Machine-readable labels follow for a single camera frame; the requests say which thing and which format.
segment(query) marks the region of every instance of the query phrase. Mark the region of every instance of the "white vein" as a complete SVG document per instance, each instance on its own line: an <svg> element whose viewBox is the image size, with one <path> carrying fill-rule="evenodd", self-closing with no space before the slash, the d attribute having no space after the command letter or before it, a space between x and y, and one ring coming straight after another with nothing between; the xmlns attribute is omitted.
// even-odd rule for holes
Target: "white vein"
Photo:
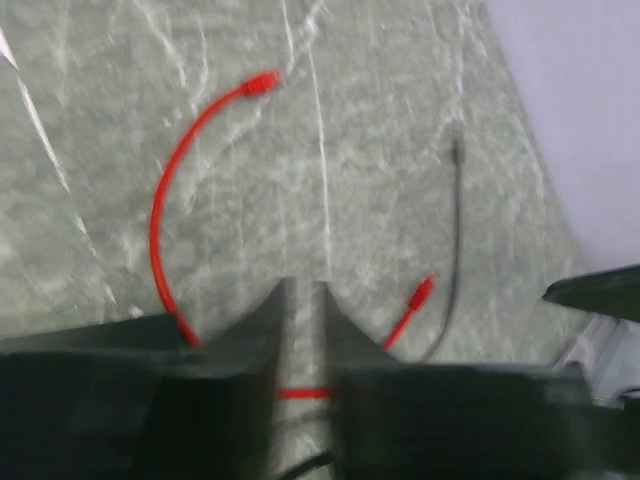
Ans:
<svg viewBox="0 0 640 480"><path fill-rule="evenodd" d="M69 33L69 10L71 8L70 3L67 1L65 3L65 8L62 11L62 21L60 22L60 28L58 31L58 45L54 50L54 58L56 63L58 64L58 68L62 72L62 78L60 80L60 91L58 93L58 97L60 103L66 107L67 106L67 94L66 94L66 84L67 84L67 36Z"/></svg>
<svg viewBox="0 0 640 480"><path fill-rule="evenodd" d="M155 16L156 9L147 5L141 0L133 0L133 5L146 19L147 25L149 27L149 32L151 32L151 34L154 37L156 37L160 41L160 43L162 43L162 46L164 47L164 51L167 55L167 58L169 58L169 60L173 62L176 70L178 70L178 78L180 80L180 86L182 88L186 88L187 73L185 72L185 69L184 69L185 59L174 46L173 41L171 39L171 33L163 32L160 26L158 25L156 21L156 16Z"/></svg>
<svg viewBox="0 0 640 480"><path fill-rule="evenodd" d="M85 241L87 242L89 251L91 252L93 257L96 259L96 261L98 261L98 264L100 264L100 260L98 258L98 252L96 251L95 245L93 244L93 241L91 240L91 237L87 232L87 227L84 223L84 220L80 216L80 213L78 212L78 208L75 204L75 201L73 200L73 195L71 194L71 189L69 188L69 182L67 182L67 178L64 174L62 165L60 164L60 161L58 160L58 156L56 155L55 151L53 150L53 146L49 141L49 136L47 135L47 132L44 129L44 126L42 125L42 120L40 120L40 115L38 114L38 110L36 109L36 106L33 103L33 98L31 97L31 93L29 93L29 88L27 87L27 85L22 80L22 77L20 76L20 69L18 68L16 59L13 56L11 47L7 43L7 40L4 36L4 32L2 31L2 28L0 28L0 53L9 61L9 63L11 63L11 65L15 68L16 72L18 73L18 89L20 90L20 96L22 97L22 102L24 103L24 106L27 109L27 113L31 120L31 124L35 128L36 133L38 134L38 137L40 139L40 142L42 143L42 146L44 148L44 151L47 154L49 161L51 161L53 165L53 169L55 171L56 177L58 178L58 181L60 182L60 184L62 185L62 188L65 189L65 191L70 197L71 206L74 209L74 223L78 228L78 230L80 230L80 232L82 233ZM113 291L111 290L111 287L106 281L104 282L104 288L105 288L105 293L107 294L107 298L114 305L117 305L117 302L113 295Z"/></svg>
<svg viewBox="0 0 640 480"><path fill-rule="evenodd" d="M144 312L137 305L131 305L129 307L129 316L131 318L140 318L144 315Z"/></svg>
<svg viewBox="0 0 640 480"><path fill-rule="evenodd" d="M369 41L371 42L371 47L376 47L378 45L378 38L376 36L376 27L374 26L373 21L373 11L371 9L371 4L373 2L367 2L367 20L369 23Z"/></svg>
<svg viewBox="0 0 640 480"><path fill-rule="evenodd" d="M280 209L280 222L282 223L282 260L284 262L285 273L289 269L289 260L287 258L287 222L284 216L284 202L282 201L282 192L278 192L278 207Z"/></svg>
<svg viewBox="0 0 640 480"><path fill-rule="evenodd" d="M441 52L442 51L442 46L445 44L445 42L442 40L442 37L440 36L440 32L438 32L438 29L436 27L436 22L433 16L433 10L431 9L431 2L425 2L425 7L427 9L427 18L429 19L429 26L431 27L431 31L433 32L434 37L438 40L434 47L437 48L437 52Z"/></svg>
<svg viewBox="0 0 640 480"><path fill-rule="evenodd" d="M373 255L376 253L376 250L378 249L378 246L380 245L380 241L382 240L382 237L384 236L384 233L387 230L387 224L389 223L389 220L391 219L391 214L393 213L393 209L396 207L396 201L397 200L398 200L398 192L394 192L393 193L393 198L391 199L391 203L389 205L389 210L387 210L387 213L384 216L384 219L382 220L382 225L380 227L380 233L378 234L378 238L376 239L376 241L373 244L373 248L371 249L371 253L367 257L367 259L364 261L364 268L365 269L368 268L371 265L371 260L373 259Z"/></svg>
<svg viewBox="0 0 640 480"><path fill-rule="evenodd" d="M531 157L531 159L533 160L533 167L536 172L536 190L537 190L536 193L538 194L538 198L545 199L546 198L546 189L544 186L545 170L544 170L544 167L542 166L542 162L540 161L539 156L536 154L536 151L533 148L531 141L529 140L529 135L525 130L524 125L522 124L522 119L520 118L520 115L516 116L516 126L520 131L520 138L522 138L524 141L525 149L527 150L529 157ZM542 206L546 213L547 202L542 202Z"/></svg>
<svg viewBox="0 0 640 480"><path fill-rule="evenodd" d="M198 30L200 31L200 53L201 53L201 67L200 67L200 77L198 79L198 86L196 87L195 94L191 97L191 108L192 110L196 110L198 103L204 97L204 94L207 90L207 84L209 83L209 61L208 61L208 47L207 47L207 39L204 35L204 25L202 24L202 17L200 15L196 15L196 23L198 24Z"/></svg>
<svg viewBox="0 0 640 480"><path fill-rule="evenodd" d="M287 0L280 0L280 6L282 8L282 16L284 17L284 32L287 35L287 45L289 45L289 60L287 61L287 67L291 65L291 69L293 70L295 54L293 49L293 33L291 32L291 24L289 23L289 16L287 14Z"/></svg>
<svg viewBox="0 0 640 480"><path fill-rule="evenodd" d="M262 118L262 111L264 110L264 107L267 105L267 103L269 103L270 99L271 97L269 96L261 98L258 101L256 109L253 111L253 115L248 117L243 122L236 123L231 129L229 136L225 139L220 148L218 148L218 151L211 156L211 160L205 160L204 168L194 179L195 181L193 183L191 192L192 195L195 195L202 182L208 178L209 171L213 163L219 158L220 154L222 154L222 152L224 152L227 148L244 137L244 135L246 135L248 132L253 131L256 128L258 122Z"/></svg>
<svg viewBox="0 0 640 480"><path fill-rule="evenodd" d="M468 34L469 34L469 38L471 39L471 43L474 47L476 47L476 51L480 54L480 56L485 61L489 60L489 52L487 51L487 48L484 45L484 41L479 35L480 29L473 28L474 24L480 23L480 19L477 17L474 18L473 15L471 14L471 5L467 5L466 10L467 10L467 24L472 27L468 29Z"/></svg>
<svg viewBox="0 0 640 480"><path fill-rule="evenodd" d="M113 12L109 12L109 20L107 21L107 37L109 38L109 41L114 44L114 38L113 38L113 34L115 31L115 26L116 26L116 20L118 18L118 15L120 14L120 9L122 8L122 0L117 0L116 2L116 6L113 9Z"/></svg>
<svg viewBox="0 0 640 480"><path fill-rule="evenodd" d="M316 113L318 120L318 143L320 146L320 167L322 171L322 200L324 203L324 243L327 252L327 275L331 280L331 223L329 218L329 185L327 181L327 156L324 147L324 122L322 120L322 108L320 106L320 90L318 88L318 75L313 63L311 48L308 51L311 65L311 78L313 79L313 92L316 100Z"/></svg>
<svg viewBox="0 0 640 480"><path fill-rule="evenodd" d="M236 228L238 229L238 243L240 257L240 268L238 269L238 288L240 290L240 300L245 301L247 294L247 286L244 282L244 272L246 271L247 259L246 249L244 247L244 229L242 228L242 217L244 212L244 204L242 202L242 192L238 184L238 158L236 156L235 142L231 142L231 160L233 161L233 188L238 198L238 214L236 215Z"/></svg>
<svg viewBox="0 0 640 480"><path fill-rule="evenodd" d="M466 37L467 27L469 25L469 6L467 5L463 9L456 7L458 11L458 37L460 41L460 51L456 57L456 76L455 76L455 95L452 101L452 107L449 114L438 125L435 138L439 141L442 138L442 134L449 125L458 121L464 122L464 107L462 100L464 98L464 43Z"/></svg>
<svg viewBox="0 0 640 480"><path fill-rule="evenodd" d="M411 102L408 98L405 97L404 103L407 105L407 111L409 112L409 116L411 117L411 123L416 123L416 116L413 113L413 108L411 108Z"/></svg>

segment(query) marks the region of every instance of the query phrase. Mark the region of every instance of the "floor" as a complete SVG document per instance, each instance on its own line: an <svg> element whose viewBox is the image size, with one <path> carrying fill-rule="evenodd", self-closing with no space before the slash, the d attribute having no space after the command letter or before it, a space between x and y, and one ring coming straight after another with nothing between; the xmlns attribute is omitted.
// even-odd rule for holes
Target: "floor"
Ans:
<svg viewBox="0 0 640 480"><path fill-rule="evenodd" d="M482 2L0 0L0 27L19 69L0 64L0 335L161 311L146 236L163 165L208 100L274 66L286 84L214 119L169 194L166 268L198 332L295 276L283 381L309 384L311 280L381 339L439 270L394 350L418 359L448 291L459 121L460 303L438 361L545 363L581 324L538 300L583 264ZM285 463L321 443L296 435Z"/></svg>

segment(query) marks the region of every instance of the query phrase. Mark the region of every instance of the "cable end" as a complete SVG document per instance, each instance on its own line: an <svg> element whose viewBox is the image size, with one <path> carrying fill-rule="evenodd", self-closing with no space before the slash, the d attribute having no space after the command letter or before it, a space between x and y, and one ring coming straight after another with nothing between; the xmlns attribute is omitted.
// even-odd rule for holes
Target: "cable end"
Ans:
<svg viewBox="0 0 640 480"><path fill-rule="evenodd" d="M281 400L328 398L330 393L328 388L286 388L278 391L278 398Z"/></svg>
<svg viewBox="0 0 640 480"><path fill-rule="evenodd" d="M462 165L465 158L464 136L460 130L456 131L453 138L453 148L451 149L451 158L454 165Z"/></svg>
<svg viewBox="0 0 640 480"><path fill-rule="evenodd" d="M438 272L433 272L427 275L425 279L420 282L420 285L418 285L418 288L416 288L415 292L413 292L413 295L409 299L409 310L417 312L422 308L424 302L426 302L431 296L431 292L433 292L436 280L439 276L440 274Z"/></svg>
<svg viewBox="0 0 640 480"><path fill-rule="evenodd" d="M259 73L242 83L242 93L245 95L261 95L280 85L281 76L278 70Z"/></svg>

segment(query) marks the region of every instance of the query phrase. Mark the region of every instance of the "white wall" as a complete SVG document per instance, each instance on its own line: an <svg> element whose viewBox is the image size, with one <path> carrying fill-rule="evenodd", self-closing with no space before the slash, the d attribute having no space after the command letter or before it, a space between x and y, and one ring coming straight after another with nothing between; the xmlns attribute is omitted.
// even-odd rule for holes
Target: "white wall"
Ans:
<svg viewBox="0 0 640 480"><path fill-rule="evenodd" d="M640 263L640 1L487 5L591 267Z"/></svg>

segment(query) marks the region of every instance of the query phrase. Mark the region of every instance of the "metal bracket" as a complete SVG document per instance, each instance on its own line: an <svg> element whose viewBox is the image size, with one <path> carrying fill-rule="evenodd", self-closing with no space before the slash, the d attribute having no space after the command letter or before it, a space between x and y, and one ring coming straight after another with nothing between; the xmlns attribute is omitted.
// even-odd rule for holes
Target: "metal bracket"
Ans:
<svg viewBox="0 0 640 480"><path fill-rule="evenodd" d="M556 367L579 364L596 403L611 405L619 393L640 387L640 325L595 315Z"/></svg>

